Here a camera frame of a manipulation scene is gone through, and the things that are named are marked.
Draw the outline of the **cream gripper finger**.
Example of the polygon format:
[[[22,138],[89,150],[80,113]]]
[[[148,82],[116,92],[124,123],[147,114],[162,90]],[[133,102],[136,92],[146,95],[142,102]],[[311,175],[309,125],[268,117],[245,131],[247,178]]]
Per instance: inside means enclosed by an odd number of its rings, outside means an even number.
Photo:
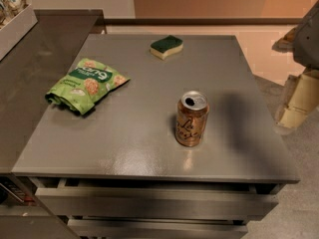
[[[285,82],[275,123],[296,129],[319,106],[319,71],[306,68],[299,76],[290,75]]]
[[[279,49],[291,50],[293,48],[293,41],[295,38],[296,28],[292,28],[276,44]]]

